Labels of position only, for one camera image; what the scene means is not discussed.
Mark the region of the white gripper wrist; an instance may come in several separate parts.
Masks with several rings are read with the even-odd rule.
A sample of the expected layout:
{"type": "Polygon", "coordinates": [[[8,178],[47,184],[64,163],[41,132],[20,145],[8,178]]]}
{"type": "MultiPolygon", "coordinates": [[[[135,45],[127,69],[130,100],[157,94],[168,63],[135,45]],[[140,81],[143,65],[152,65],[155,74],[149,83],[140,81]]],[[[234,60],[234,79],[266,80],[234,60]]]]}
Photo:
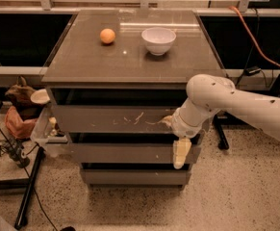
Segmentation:
{"type": "Polygon", "coordinates": [[[202,109],[178,108],[174,114],[161,119],[161,123],[172,128],[173,133],[182,138],[173,143],[173,166],[180,169],[191,149],[191,138],[203,128],[206,113],[202,109]]]}

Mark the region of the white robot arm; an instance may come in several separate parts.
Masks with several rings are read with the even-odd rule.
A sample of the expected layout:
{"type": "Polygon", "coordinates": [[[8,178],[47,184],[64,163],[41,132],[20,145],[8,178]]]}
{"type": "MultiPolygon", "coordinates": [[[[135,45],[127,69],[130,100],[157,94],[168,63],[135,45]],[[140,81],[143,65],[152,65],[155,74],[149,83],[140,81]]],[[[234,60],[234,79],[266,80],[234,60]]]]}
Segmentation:
{"type": "Polygon", "coordinates": [[[191,149],[191,139],[207,131],[213,117],[226,112],[280,141],[280,97],[238,90],[223,77],[198,74],[186,86],[187,99],[170,115],[170,128],[178,138],[173,143],[173,166],[181,168],[191,149]]]}

